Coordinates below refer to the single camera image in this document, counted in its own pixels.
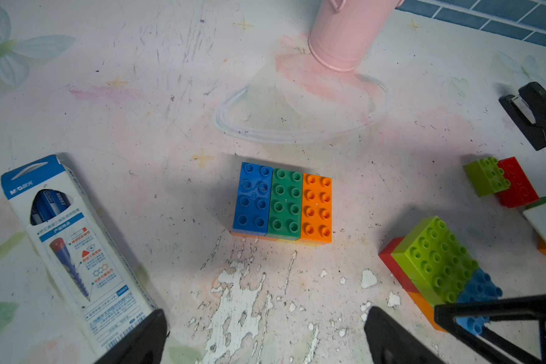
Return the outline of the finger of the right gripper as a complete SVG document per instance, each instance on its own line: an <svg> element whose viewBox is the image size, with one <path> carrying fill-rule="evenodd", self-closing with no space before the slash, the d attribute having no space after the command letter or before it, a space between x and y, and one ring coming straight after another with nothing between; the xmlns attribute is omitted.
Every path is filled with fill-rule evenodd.
<svg viewBox="0 0 546 364"><path fill-rule="evenodd" d="M450 303L435 307L435 322L453 335L481 335L492 321L537 321L546 332L546 295Z"/></svg>
<svg viewBox="0 0 546 364"><path fill-rule="evenodd" d="M479 336L467 333L464 338L468 347L490 363L541 363L538 357L487 328L484 328Z"/></svg>

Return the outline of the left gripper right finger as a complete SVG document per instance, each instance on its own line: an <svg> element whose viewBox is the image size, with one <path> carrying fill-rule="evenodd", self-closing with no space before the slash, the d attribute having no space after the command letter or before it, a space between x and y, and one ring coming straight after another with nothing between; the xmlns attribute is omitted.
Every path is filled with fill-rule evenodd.
<svg viewBox="0 0 546 364"><path fill-rule="evenodd" d="M374 363L443 363L380 307L369 309L364 330Z"/></svg>

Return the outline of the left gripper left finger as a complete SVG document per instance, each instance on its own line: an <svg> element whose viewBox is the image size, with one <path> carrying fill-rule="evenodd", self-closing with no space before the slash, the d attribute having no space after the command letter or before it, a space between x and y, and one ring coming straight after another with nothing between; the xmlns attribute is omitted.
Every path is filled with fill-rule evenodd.
<svg viewBox="0 0 546 364"><path fill-rule="evenodd" d="M96 363L159 364L168 337L163 309L156 309Z"/></svg>

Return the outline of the blue lego brick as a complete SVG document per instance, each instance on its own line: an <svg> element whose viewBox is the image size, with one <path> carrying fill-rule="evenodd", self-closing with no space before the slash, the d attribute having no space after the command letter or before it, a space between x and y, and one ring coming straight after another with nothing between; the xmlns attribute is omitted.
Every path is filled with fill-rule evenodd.
<svg viewBox="0 0 546 364"><path fill-rule="evenodd" d="M268 232L273 169L243 162L235 206L233 232L265 236Z"/></svg>
<svg viewBox="0 0 546 364"><path fill-rule="evenodd" d="M498 300L503 297L503 291L491 280L490 274L478 268L463 292L457 299L458 303L475 303ZM472 335L481 335L488 317L469 316L456 318L455 322Z"/></svg>

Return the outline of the small red lego brick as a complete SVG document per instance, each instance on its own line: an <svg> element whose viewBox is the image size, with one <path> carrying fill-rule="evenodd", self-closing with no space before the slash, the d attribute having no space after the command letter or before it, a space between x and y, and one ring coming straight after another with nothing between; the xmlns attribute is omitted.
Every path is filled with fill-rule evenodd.
<svg viewBox="0 0 546 364"><path fill-rule="evenodd" d="M418 293L419 291L412 283L412 281L406 276L402 268L396 262L392 253L394 249L403 241L404 237L394 238L380 253L379 257L382 262L388 267L393 276L397 279L399 284L405 289L406 292Z"/></svg>

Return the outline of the lime lego brick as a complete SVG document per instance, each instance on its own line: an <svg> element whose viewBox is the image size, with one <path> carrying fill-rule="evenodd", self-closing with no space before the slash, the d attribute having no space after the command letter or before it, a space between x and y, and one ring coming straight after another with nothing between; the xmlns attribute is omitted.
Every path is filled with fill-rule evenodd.
<svg viewBox="0 0 546 364"><path fill-rule="evenodd" d="M511 182L504 176L504 170L498 166L498 160L487 157L471 162L463 167L478 197L509 190Z"/></svg>
<svg viewBox="0 0 546 364"><path fill-rule="evenodd" d="M471 261L467 249L438 216L423 218L394 248L391 256L414 282L430 286L436 278L459 275Z"/></svg>
<svg viewBox="0 0 546 364"><path fill-rule="evenodd" d="M479 268L478 262L457 241L419 240L418 275L411 281L431 306L456 303Z"/></svg>

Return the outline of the red lego brick top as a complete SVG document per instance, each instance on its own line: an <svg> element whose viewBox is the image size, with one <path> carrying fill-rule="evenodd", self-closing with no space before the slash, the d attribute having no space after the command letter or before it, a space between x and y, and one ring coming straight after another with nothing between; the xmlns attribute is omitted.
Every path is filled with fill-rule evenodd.
<svg viewBox="0 0 546 364"><path fill-rule="evenodd" d="M509 209L529 205L539 200L539 196L515 157L502 159L498 167L504 170L504 178L511 183L508 190L497 193L502 206Z"/></svg>

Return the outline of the lime lego brick top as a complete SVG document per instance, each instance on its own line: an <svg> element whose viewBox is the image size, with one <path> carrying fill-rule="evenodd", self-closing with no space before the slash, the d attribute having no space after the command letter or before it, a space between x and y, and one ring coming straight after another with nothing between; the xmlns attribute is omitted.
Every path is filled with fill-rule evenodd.
<svg viewBox="0 0 546 364"><path fill-rule="evenodd" d="M511 182L504 176L504 170L498 166L498 160L487 157L471 162L463 167L478 197L509 190Z"/></svg>

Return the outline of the dark green lego brick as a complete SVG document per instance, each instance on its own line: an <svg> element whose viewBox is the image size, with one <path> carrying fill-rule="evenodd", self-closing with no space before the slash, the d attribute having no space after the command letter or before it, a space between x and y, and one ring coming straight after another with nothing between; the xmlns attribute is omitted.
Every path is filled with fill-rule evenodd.
<svg viewBox="0 0 546 364"><path fill-rule="evenodd" d="M303 175L275 168L272 176L267 237L296 241L301 235Z"/></svg>

